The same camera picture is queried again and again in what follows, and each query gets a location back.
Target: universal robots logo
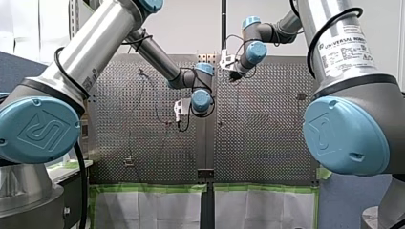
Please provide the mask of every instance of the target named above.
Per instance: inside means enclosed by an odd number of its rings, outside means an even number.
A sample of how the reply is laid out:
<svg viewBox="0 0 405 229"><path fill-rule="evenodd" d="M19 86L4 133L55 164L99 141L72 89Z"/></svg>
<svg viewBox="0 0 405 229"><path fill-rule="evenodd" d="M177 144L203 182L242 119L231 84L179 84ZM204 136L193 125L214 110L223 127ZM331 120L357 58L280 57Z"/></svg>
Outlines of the universal robots logo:
<svg viewBox="0 0 405 229"><path fill-rule="evenodd" d="M32 116L30 122L18 135L18 139L52 152L69 129L69 123L42 110Z"/></svg>

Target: universal robots arm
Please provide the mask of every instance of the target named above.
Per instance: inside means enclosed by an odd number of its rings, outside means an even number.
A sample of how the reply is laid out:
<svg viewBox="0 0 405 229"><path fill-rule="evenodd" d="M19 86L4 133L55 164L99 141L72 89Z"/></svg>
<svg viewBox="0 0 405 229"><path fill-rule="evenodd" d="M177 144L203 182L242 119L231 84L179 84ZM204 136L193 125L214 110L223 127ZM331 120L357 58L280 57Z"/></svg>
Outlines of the universal robots arm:
<svg viewBox="0 0 405 229"><path fill-rule="evenodd" d="M349 0L298 0L293 7L297 12L277 24L248 17L244 53L223 51L222 68L241 79L266 57L264 43L291 43L303 28L309 72L319 85L305 113L312 155L339 174L404 173L404 100L395 77L374 64L358 21L362 10Z"/></svg>
<svg viewBox="0 0 405 229"><path fill-rule="evenodd" d="M38 164L69 152L79 136L83 100L124 40L171 88L192 88L193 114L206 115L213 102L213 67L180 69L140 28L161 7L162 0L105 0L45 72L26 78L0 104L0 158Z"/></svg>

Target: white paper tag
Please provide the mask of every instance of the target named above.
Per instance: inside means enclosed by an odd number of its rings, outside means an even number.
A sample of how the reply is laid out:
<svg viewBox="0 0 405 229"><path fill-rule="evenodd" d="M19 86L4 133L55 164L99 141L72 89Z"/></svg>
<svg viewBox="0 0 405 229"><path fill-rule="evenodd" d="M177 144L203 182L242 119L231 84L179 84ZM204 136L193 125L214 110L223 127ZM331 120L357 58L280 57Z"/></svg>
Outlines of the white paper tag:
<svg viewBox="0 0 405 229"><path fill-rule="evenodd" d="M375 67L366 38L359 26L344 27L344 34L321 40L318 49L326 76L336 77L355 67Z"/></svg>

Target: pegboard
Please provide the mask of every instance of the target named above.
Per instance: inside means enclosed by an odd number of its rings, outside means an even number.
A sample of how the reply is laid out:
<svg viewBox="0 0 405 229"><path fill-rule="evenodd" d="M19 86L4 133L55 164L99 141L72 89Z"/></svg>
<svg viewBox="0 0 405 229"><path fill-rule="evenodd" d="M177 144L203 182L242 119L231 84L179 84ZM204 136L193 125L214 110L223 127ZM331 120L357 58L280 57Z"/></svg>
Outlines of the pegboard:
<svg viewBox="0 0 405 229"><path fill-rule="evenodd" d="M217 76L215 181L315 184L302 133L314 83L305 58L268 57L236 83Z"/></svg>
<svg viewBox="0 0 405 229"><path fill-rule="evenodd" d="M197 62L193 55L170 57L182 67ZM218 183L313 185L318 164L302 134L313 89L305 63L304 57L268 57L252 78L236 83L217 68L216 112L201 124L192 117L189 130L179 133L174 101L190 91L168 89L137 55L115 57L89 100L91 182L197 183L203 160ZM128 158L133 166L124 166Z"/></svg>
<svg viewBox="0 0 405 229"><path fill-rule="evenodd" d="M172 57L181 67L197 62L196 56ZM180 133L173 108L189 96L190 90L169 89L139 56L113 58L88 100L90 135L95 136L89 137L89 149L96 162L91 182L196 183L196 120L191 117L188 131Z"/></svg>

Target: light blue joint cap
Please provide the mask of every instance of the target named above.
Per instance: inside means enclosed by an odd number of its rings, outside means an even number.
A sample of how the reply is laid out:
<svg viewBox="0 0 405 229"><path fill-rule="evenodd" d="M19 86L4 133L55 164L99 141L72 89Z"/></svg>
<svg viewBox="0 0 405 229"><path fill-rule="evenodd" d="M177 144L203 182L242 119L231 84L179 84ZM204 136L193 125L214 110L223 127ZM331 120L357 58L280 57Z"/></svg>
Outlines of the light blue joint cap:
<svg viewBox="0 0 405 229"><path fill-rule="evenodd" d="M68 153L80 135L79 117L67 103L27 97L0 111L0 157L41 164Z"/></svg>
<svg viewBox="0 0 405 229"><path fill-rule="evenodd" d="M145 9L151 13L156 13L163 7L163 0L139 0Z"/></svg>
<svg viewBox="0 0 405 229"><path fill-rule="evenodd" d="M305 113L304 137L310 152L327 169L344 175L384 172L390 149L375 120L349 100L326 96Z"/></svg>
<svg viewBox="0 0 405 229"><path fill-rule="evenodd" d="M251 64L259 64L267 55L266 45L261 41L252 42L246 50L246 59Z"/></svg>
<svg viewBox="0 0 405 229"><path fill-rule="evenodd" d="M242 29L246 29L246 27L250 26L251 24L261 23L260 17L258 16L249 16L245 19L244 23L242 24Z"/></svg>
<svg viewBox="0 0 405 229"><path fill-rule="evenodd" d="M198 89L191 95L191 104L196 112L204 113L208 111L211 102L211 95L206 90Z"/></svg>
<svg viewBox="0 0 405 229"><path fill-rule="evenodd" d="M214 76L214 66L208 63L198 63L196 64L196 70L200 70L202 72L205 72L211 76Z"/></svg>

